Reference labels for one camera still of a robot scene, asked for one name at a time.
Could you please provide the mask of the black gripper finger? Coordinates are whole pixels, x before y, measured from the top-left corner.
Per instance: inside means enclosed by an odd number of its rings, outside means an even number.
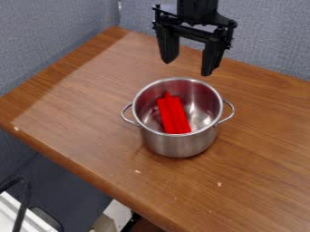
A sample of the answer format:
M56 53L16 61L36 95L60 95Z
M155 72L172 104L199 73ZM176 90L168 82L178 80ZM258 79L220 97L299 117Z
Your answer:
M224 53L224 46L222 42L208 41L204 44L202 51L202 67L200 75L208 76L214 69L218 68Z
M162 60L164 63L171 63L179 55L179 37L171 28L158 24L156 38Z

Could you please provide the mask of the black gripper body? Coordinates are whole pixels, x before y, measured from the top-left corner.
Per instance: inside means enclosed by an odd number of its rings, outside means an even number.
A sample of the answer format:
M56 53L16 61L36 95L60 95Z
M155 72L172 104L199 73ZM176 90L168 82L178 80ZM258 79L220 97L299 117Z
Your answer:
M179 38L204 44L208 41L222 42L226 49L231 47L238 23L219 14L218 0L176 0L174 5L153 5L152 10L155 33L160 24L171 28Z

